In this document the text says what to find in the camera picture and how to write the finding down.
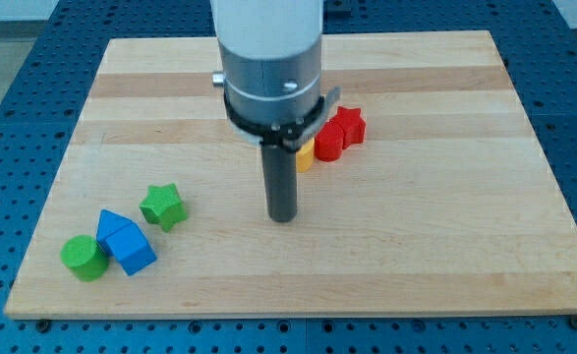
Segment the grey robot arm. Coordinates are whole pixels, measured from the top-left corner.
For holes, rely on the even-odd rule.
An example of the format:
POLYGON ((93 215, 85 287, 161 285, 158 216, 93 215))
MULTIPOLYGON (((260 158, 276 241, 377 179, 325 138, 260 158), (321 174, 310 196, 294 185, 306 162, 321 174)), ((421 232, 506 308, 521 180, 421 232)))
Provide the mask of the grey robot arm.
POLYGON ((211 0, 226 101, 240 117, 283 125, 320 96, 321 0, 211 0))

